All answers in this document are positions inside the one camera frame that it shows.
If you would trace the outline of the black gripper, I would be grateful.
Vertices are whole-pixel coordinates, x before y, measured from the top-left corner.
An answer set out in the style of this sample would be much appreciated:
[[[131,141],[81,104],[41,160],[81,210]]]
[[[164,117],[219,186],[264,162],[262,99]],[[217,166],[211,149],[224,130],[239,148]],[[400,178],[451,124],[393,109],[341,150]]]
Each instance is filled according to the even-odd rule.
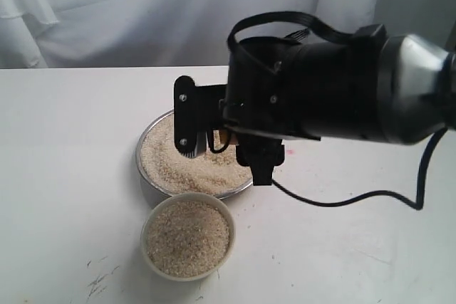
[[[252,37],[231,48],[223,110],[234,128],[282,137],[384,140],[378,118],[379,50],[364,42],[292,43]],[[271,186],[282,140],[237,136],[236,159],[254,186]]]

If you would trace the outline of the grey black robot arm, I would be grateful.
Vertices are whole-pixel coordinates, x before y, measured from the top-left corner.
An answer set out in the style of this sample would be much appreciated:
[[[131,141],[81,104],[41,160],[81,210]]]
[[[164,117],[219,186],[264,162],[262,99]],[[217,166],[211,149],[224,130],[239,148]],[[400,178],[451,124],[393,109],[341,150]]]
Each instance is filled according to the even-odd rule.
[[[284,139],[415,144],[455,123],[455,56],[421,38],[377,44],[248,38],[230,58],[223,111],[254,185],[270,185]]]

